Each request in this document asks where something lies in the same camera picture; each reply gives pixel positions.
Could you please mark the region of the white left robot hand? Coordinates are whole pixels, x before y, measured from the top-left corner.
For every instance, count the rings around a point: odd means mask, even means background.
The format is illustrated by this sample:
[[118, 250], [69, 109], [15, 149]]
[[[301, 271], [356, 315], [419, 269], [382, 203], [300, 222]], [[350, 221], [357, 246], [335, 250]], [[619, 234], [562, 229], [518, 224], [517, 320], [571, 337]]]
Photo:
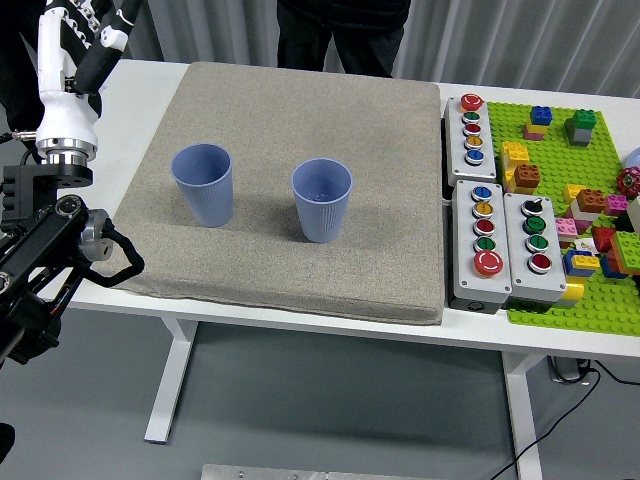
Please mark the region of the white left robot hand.
[[142, 3], [48, 1], [39, 18], [37, 75], [44, 116], [36, 144], [44, 152], [98, 145], [99, 90], [122, 57]]

